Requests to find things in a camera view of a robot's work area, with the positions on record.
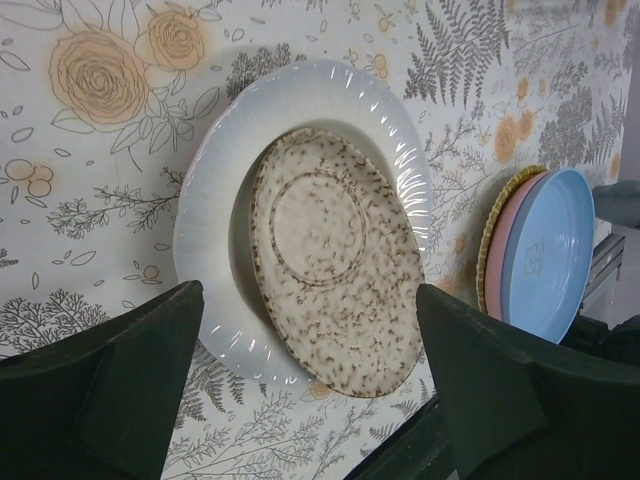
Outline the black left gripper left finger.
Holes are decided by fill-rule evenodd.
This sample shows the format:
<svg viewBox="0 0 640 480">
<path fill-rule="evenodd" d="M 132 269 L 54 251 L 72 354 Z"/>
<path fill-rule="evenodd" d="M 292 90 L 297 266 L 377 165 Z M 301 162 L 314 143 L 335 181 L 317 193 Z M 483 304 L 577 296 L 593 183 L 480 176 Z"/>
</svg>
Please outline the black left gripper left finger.
<svg viewBox="0 0 640 480">
<path fill-rule="evenodd" d="M 3 360 L 2 478 L 160 478 L 203 310 L 188 281 Z"/>
</svg>

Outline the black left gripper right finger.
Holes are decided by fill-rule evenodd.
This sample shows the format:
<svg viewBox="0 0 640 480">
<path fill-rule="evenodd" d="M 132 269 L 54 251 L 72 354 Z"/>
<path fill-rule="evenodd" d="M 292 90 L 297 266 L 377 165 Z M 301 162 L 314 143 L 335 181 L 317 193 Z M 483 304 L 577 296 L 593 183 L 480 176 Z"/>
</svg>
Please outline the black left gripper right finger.
<svg viewBox="0 0 640 480">
<path fill-rule="evenodd" d="M 498 321 L 432 285 L 416 296 L 424 347 L 463 479 L 635 479 L 639 321 L 592 352 Z"/>
</svg>

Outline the brown speckled saucer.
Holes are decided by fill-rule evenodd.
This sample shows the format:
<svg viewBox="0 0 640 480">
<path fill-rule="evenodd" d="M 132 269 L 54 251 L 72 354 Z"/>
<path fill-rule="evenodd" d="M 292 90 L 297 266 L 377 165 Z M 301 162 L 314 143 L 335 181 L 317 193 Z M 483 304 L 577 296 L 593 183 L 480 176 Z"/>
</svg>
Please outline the brown speckled saucer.
<svg viewBox="0 0 640 480">
<path fill-rule="evenodd" d="M 318 128 L 274 141 L 254 180 L 249 233 L 270 320 L 307 372 L 357 398 L 409 377 L 422 348 L 422 261 L 394 188 L 364 153 Z"/>
</svg>

